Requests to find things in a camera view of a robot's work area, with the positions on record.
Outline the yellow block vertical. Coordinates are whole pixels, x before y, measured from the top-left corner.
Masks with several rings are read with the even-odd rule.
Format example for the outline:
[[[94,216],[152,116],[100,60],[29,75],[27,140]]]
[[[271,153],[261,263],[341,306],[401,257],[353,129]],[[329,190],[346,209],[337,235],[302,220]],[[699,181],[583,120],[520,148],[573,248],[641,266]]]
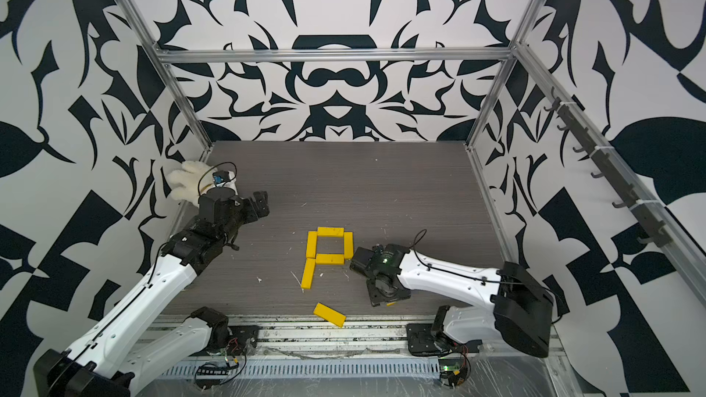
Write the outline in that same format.
[[[301,288],[302,290],[310,290],[314,282],[314,274],[316,271],[316,258],[307,258],[304,265]]]
[[[352,232],[344,233],[344,258],[351,260],[355,254],[355,244]]]
[[[305,252],[307,259],[316,259],[317,238],[318,234],[316,231],[310,231],[307,235]]]

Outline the yellow block bar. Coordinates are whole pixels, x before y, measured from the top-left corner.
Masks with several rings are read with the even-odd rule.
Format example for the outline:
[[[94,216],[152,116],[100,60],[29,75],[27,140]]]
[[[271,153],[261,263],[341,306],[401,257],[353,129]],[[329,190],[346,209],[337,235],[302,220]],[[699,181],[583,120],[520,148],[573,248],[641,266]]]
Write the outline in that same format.
[[[318,227],[316,234],[319,237],[343,238],[345,229],[338,227]]]
[[[346,259],[343,255],[317,254],[315,262],[318,265],[343,266]]]

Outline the yellow block top bar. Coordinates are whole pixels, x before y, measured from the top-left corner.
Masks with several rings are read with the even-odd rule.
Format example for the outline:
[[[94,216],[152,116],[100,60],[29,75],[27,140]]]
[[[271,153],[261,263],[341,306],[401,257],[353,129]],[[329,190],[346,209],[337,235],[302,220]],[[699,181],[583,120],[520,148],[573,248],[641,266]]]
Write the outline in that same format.
[[[316,234],[319,237],[343,238],[345,229],[338,227],[318,227]]]

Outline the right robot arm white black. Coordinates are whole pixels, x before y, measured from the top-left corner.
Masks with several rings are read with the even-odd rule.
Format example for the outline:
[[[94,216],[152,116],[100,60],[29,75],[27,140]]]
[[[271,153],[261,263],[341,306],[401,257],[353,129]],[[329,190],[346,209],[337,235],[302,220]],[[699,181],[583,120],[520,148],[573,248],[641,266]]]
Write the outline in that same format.
[[[447,345],[500,338],[523,354],[549,356],[553,292],[516,263],[472,268],[388,244],[358,248],[349,267],[366,279],[372,306],[407,300],[415,290],[463,303],[435,316],[430,334]]]

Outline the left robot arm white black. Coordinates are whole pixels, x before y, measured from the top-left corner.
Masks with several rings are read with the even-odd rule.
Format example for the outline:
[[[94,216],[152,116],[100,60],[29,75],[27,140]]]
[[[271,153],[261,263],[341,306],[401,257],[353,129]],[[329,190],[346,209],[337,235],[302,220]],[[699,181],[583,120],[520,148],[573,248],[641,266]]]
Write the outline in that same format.
[[[201,195],[198,214],[159,249],[154,266],[118,305],[65,351],[50,349],[36,361],[38,394],[132,396],[184,358],[226,348],[229,319],[209,307],[146,347],[135,344],[224,248],[235,245],[243,225],[269,213],[265,191],[242,198],[231,187],[213,187]]]

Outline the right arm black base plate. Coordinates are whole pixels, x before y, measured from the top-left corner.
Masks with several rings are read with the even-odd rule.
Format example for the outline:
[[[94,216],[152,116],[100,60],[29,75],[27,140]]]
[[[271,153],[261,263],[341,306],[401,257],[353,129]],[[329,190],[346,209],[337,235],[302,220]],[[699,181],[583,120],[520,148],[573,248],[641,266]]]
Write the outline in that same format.
[[[406,325],[407,350],[414,357],[444,357],[453,353],[478,353],[483,341],[471,340],[465,344],[452,341],[441,333],[432,331],[431,323]]]

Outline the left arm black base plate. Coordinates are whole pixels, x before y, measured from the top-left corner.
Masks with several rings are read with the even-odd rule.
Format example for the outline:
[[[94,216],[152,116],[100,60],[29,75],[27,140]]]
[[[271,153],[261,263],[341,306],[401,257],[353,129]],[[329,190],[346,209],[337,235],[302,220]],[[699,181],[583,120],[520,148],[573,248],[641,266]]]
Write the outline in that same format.
[[[211,333],[206,347],[195,353],[195,356],[216,356],[219,353],[231,357],[250,355],[257,348],[260,329],[258,325],[218,327]]]

